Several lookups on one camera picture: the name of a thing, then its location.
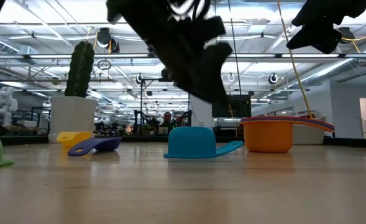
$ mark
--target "white planter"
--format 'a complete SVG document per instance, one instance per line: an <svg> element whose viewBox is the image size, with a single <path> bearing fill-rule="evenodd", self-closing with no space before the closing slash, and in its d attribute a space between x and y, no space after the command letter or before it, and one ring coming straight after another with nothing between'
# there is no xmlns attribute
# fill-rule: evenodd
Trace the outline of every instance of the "white planter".
<svg viewBox="0 0 366 224"><path fill-rule="evenodd" d="M50 143L63 131L94 131L94 111L97 101L77 96L56 96L52 103Z"/></svg>

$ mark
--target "ceiling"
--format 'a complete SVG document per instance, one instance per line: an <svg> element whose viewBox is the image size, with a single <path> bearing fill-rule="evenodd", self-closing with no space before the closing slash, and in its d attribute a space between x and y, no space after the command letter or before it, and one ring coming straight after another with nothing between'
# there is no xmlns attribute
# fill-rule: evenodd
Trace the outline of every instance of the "ceiling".
<svg viewBox="0 0 366 224"><path fill-rule="evenodd" d="M38 54L71 54L74 46L81 40L88 39L96 45L97 54L108 54L107 49L95 44L96 33L102 27L109 27L111 35L118 41L120 54L146 54L147 47L139 36L130 28L122 18L118 24L110 25L106 20L107 9L104 0L28 0L25 3L19 0L8 0L0 13L0 40L15 49L22 46L29 46ZM290 25L292 18L296 16L304 1L282 0L282 14L290 31L289 38L296 34L301 28ZM218 1L209 10L208 16L219 15L225 22L227 34L220 37L218 41L226 41L236 49L238 54L287 54L286 41L283 36L276 1L231 1L231 12L226 1ZM366 12L358 18L346 17L340 25L350 27L356 37L366 36ZM366 43L366 39L358 41L359 46ZM341 52L352 52L352 44L339 44ZM294 50L294 54L320 54L312 47L305 47ZM97 59L94 64L94 79L110 78L113 82L91 82L90 88L99 90L99 95L92 96L100 98L99 103L126 104L126 112L132 112L139 103L139 85L136 83L138 74L144 78L160 78L160 72L164 68L156 58L111 58L112 67L102 71L98 69ZM327 60L297 60L298 73L306 73L318 65L326 63ZM35 64L23 63L19 60L0 59L0 68L6 68L18 73L2 73L4 79L37 79L49 80L52 78L66 79L69 71L68 59L36 59ZM233 58L228 60L222 67L222 80L226 89L243 90L271 89L274 85L268 84L268 77L271 74L280 77L277 87L287 84L295 79L290 59L286 60L239 60L237 63ZM54 85L51 82L21 83L18 88L26 89L64 89L65 83ZM177 90L172 83L152 82L146 87L149 90L170 89ZM46 96L59 95L59 92L40 92L45 99ZM229 91L231 94L238 94L237 91ZM255 92L262 97L264 92ZM145 98L158 99L187 99L187 93L183 91L153 91L152 96L144 94ZM165 106L158 107L148 105L154 113L164 111L187 110L187 101L168 101Z"/></svg>

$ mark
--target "white robot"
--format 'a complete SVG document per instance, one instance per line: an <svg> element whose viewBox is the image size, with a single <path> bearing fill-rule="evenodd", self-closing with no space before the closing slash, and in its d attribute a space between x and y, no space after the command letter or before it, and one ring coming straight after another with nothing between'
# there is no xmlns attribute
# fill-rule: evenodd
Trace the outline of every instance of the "white robot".
<svg viewBox="0 0 366 224"><path fill-rule="evenodd" d="M4 127L10 126L11 124L11 112L17 111L18 102L13 99L14 88L13 87L2 87L0 91L0 116L3 118L2 125Z"/></svg>

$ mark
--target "green cactus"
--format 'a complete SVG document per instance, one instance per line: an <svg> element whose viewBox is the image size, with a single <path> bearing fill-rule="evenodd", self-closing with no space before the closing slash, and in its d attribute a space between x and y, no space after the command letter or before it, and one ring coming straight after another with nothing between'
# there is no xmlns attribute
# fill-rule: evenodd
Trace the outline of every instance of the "green cactus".
<svg viewBox="0 0 366 224"><path fill-rule="evenodd" d="M72 53L65 96L79 96L86 98L90 75L93 70L93 63L93 45L87 41L81 41Z"/></svg>

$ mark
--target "wooden floor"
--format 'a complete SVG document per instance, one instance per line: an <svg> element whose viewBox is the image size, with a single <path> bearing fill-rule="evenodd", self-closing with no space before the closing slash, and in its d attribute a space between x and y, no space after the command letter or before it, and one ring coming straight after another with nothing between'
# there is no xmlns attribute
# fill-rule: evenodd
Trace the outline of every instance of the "wooden floor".
<svg viewBox="0 0 366 224"><path fill-rule="evenodd" d="M166 144L67 157L6 147L0 223L366 223L366 149L295 146L216 159L164 159Z"/></svg>

